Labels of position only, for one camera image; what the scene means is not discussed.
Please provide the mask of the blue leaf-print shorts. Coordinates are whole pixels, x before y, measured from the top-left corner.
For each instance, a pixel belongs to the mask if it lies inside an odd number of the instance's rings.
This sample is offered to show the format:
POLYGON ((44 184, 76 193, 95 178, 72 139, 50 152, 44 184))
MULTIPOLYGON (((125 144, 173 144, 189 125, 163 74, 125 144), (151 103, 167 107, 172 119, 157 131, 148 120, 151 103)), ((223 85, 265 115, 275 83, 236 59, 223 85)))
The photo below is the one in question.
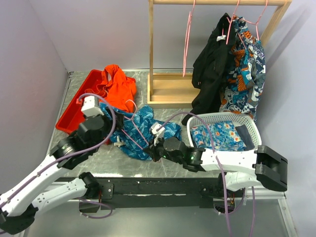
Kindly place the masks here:
POLYGON ((150 156, 142 149, 147 147, 147 143, 154 138, 150 132, 151 126, 156 122, 163 124, 163 121, 154 119, 154 111, 148 105, 144 105, 136 114, 124 112, 115 107, 113 109, 124 116, 123 130, 115 130, 110 141, 131 158, 150 160, 150 156))

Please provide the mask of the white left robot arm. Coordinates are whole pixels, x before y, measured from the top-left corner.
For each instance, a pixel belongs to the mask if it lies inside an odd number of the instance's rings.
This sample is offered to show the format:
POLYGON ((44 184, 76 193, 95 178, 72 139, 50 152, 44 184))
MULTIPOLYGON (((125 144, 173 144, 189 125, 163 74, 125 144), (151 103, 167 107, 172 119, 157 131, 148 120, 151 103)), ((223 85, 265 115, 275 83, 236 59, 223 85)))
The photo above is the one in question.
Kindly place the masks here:
POLYGON ((54 181, 98 151, 98 144, 123 127, 123 116, 87 117, 77 130, 61 139, 43 162, 18 185, 0 196, 0 229, 11 235, 27 229, 41 214, 74 198, 90 199, 100 186, 90 172, 55 190, 45 191, 54 181))

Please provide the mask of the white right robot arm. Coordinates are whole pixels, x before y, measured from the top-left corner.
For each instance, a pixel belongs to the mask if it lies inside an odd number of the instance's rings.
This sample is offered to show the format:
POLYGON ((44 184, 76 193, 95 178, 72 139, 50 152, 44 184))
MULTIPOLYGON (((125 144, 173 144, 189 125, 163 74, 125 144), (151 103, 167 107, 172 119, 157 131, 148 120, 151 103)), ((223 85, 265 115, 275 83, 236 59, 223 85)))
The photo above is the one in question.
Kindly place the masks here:
POLYGON ((222 197, 254 186, 275 192, 288 190, 288 160, 268 146, 259 145, 254 150, 241 152, 213 151, 189 147, 171 137, 152 140, 143 151, 155 162, 164 158, 191 172, 223 172, 225 177, 216 185, 222 197))

